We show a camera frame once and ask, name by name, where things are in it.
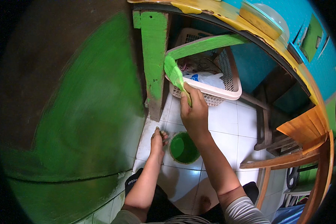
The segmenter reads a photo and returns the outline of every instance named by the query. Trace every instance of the hand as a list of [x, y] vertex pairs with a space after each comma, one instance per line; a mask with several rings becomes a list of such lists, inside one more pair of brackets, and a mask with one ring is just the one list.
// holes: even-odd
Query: hand
[[192, 140], [199, 140], [209, 134], [208, 131], [208, 105], [199, 89], [184, 83], [184, 88], [190, 93], [192, 107], [188, 105], [188, 99], [184, 92], [181, 98], [181, 118]]
[[168, 144], [168, 142], [164, 140], [167, 138], [167, 133], [165, 131], [159, 131], [159, 127], [156, 127], [152, 137], [150, 138], [150, 155], [157, 155], [160, 158], [163, 158], [163, 146]]

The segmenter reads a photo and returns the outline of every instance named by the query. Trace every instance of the plastic container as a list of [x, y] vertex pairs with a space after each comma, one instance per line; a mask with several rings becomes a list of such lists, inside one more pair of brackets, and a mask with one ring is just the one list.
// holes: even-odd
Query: plastic container
[[173, 159], [180, 164], [192, 164], [200, 157], [197, 147], [187, 132], [173, 135], [169, 142], [169, 151]]
[[274, 9], [267, 5], [253, 5], [243, 0], [239, 15], [273, 40], [276, 40], [282, 33], [285, 33], [285, 30], [273, 18], [278, 20], [280, 24], [282, 21], [285, 22], [285, 20]]
[[[207, 36], [211, 36], [211, 34], [192, 28], [185, 28], [181, 31], [175, 46], [178, 47], [182, 44], [189, 43]], [[184, 82], [187, 82], [190, 86], [194, 88], [200, 89], [200, 91], [203, 93], [205, 101], [209, 106], [217, 106], [224, 102], [224, 100], [226, 99], [237, 100], [242, 94], [242, 85], [240, 83], [237, 70], [231, 69], [232, 64], [234, 64], [235, 66], [235, 61], [229, 61], [227, 50], [228, 49], [225, 48], [214, 60], [215, 66], [218, 66], [219, 69], [223, 72], [223, 76], [221, 77], [221, 79], [224, 82], [225, 90], [183, 77]], [[205, 53], [213, 54], [214, 52], [216, 51], [212, 50]], [[180, 89], [176, 86], [173, 86], [172, 83], [169, 84], [169, 91], [173, 96], [178, 98], [181, 97]]]

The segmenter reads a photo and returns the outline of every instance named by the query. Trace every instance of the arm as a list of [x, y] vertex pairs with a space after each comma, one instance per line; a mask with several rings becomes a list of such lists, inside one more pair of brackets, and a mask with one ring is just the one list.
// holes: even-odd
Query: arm
[[159, 131], [157, 127], [151, 138], [151, 150], [144, 169], [129, 191], [122, 210], [128, 210], [135, 214], [141, 222], [147, 219], [147, 212], [152, 204], [158, 174], [164, 156], [163, 146], [167, 142], [168, 135], [164, 131]]
[[229, 162], [208, 131], [208, 105], [203, 94], [187, 83], [184, 83], [184, 88], [191, 95], [192, 107], [188, 105], [187, 96], [183, 93], [181, 118], [189, 136], [202, 155], [210, 183], [225, 211], [233, 201], [246, 194]]

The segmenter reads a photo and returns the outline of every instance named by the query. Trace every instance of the shirt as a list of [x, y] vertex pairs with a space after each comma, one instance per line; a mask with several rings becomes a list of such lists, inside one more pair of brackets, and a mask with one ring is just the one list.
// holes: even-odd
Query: shirt
[[[244, 196], [233, 201], [224, 213], [225, 220], [229, 224], [270, 224], [263, 213], [257, 209], [250, 198]], [[121, 210], [111, 224], [140, 224], [137, 216], [127, 210]], [[208, 224], [208, 220], [195, 215], [179, 215], [167, 219], [165, 222], [150, 224]]]

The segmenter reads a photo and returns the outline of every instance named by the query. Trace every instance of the pants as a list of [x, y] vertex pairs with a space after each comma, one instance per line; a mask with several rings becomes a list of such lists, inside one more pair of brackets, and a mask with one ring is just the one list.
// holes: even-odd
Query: pants
[[[137, 181], [138, 177], [142, 173], [143, 168], [140, 168], [135, 174], [130, 176], [125, 183], [125, 193], [126, 196], [128, 192], [132, 189], [134, 183]], [[247, 183], [243, 186], [246, 195], [251, 199], [253, 204], [255, 204], [259, 189], [255, 182]], [[167, 194], [158, 185], [155, 187], [155, 192], [153, 196], [152, 204], [147, 213], [147, 223], [150, 222], [164, 222], [165, 220], [177, 216], [184, 215], [169, 199]], [[211, 223], [225, 223], [224, 212], [220, 206], [217, 204], [209, 211], [204, 214], [199, 215], [200, 217], [210, 221]]]

